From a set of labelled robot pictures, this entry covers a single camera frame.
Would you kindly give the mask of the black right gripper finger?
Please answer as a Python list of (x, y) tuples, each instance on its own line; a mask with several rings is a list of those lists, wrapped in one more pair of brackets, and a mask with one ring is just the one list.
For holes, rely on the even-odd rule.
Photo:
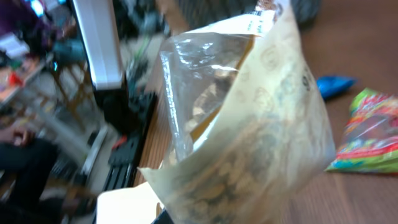
[(174, 224), (174, 222), (166, 209), (163, 209), (151, 224)]

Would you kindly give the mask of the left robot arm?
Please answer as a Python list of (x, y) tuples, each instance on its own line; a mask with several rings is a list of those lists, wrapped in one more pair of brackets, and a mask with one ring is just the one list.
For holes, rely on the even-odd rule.
[(95, 101), (114, 127), (128, 110), (125, 71), (112, 0), (73, 0), (83, 39)]

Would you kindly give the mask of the brown nut snack bag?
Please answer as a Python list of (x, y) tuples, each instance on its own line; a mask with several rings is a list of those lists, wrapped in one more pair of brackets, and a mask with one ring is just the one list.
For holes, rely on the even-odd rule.
[(279, 223), (285, 202), (335, 157), (292, 4), (281, 6), (201, 147), (173, 166), (141, 169), (174, 223)]

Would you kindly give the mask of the blue snack packet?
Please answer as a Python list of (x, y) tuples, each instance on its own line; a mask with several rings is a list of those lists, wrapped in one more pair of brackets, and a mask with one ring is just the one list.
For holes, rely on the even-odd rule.
[(342, 76), (324, 76), (317, 80), (317, 86), (324, 100), (333, 98), (349, 90), (356, 79)]

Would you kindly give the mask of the green Haribo candy bag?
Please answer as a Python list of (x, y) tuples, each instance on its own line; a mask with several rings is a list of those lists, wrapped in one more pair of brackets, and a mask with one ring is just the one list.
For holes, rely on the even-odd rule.
[(365, 88), (350, 105), (329, 172), (397, 174), (397, 96)]

